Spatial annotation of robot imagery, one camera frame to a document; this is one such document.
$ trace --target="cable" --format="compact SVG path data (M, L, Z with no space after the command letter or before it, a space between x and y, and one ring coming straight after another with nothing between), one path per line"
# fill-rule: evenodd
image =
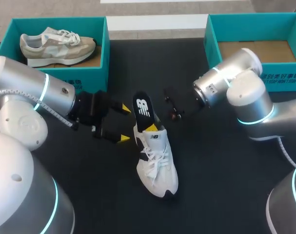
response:
M278 139L278 142L279 142L279 146L284 154L284 156L286 157L286 159L292 164L292 166L294 166L296 168L296 163L294 163L294 161L290 158L288 152L286 152L284 146L283 146L283 143L282 143L282 140L280 137L277 138Z
M55 112L53 109L51 109L49 106L47 106L44 102L40 101L37 97L35 97L35 96L31 95L31 94L27 94L27 93L25 93L23 91L13 90L13 89L0 90L0 96L7 95L7 94L20 95L20 96L26 97L28 99L31 99L32 101L39 104L46 111L51 113L54 117L56 117L62 123L64 123L66 126L68 126L68 127L73 126L73 124L71 122L67 121L65 118L63 118L61 115L59 115L57 112Z

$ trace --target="shoe box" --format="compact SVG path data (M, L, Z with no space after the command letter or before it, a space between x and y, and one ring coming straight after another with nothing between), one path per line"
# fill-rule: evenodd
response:
M37 68L75 86L76 91L95 93L107 91L109 72L110 39L106 17L70 18L16 18L12 19L0 44L0 56L26 64L20 49L20 36L41 34L47 27L73 31L81 37L91 37L97 42L96 55L81 64L60 64Z
M204 47L210 68L248 48L262 62L269 92L296 91L296 13L209 15Z

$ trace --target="n logo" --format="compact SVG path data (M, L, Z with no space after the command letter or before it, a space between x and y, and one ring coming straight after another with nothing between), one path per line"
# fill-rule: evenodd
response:
M158 139L158 135L151 135L150 139Z
M142 100L137 99L136 102L137 102L137 107L139 108L139 114L150 117L150 113L148 112L149 109L148 109L147 102L143 99Z

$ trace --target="black table surface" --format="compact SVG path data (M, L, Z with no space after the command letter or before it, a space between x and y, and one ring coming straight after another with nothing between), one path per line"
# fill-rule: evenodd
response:
M133 140L112 145L95 140L42 113L48 138L33 152L70 197L76 234L269 234L268 194L292 166L275 140L254 142L224 100L188 121L171 122L163 87L181 90L208 70L203 39L111 41L108 92L131 107L132 95L146 91L168 130L179 177L177 197L160 200L147 192L136 172ZM273 101L296 92L272 93ZM107 129L133 135L135 119L109 113ZM285 140L296 155L296 137Z

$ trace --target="white sneaker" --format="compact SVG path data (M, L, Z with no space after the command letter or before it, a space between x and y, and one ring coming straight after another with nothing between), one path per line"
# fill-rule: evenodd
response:
M167 131L154 114L146 93L133 97L136 116L134 135L140 150L137 173L144 186L158 197L172 197L178 189L178 176L173 162Z
M42 34L20 37L20 48L27 65L42 67L53 63L73 65L92 57L96 41L78 34L47 28Z

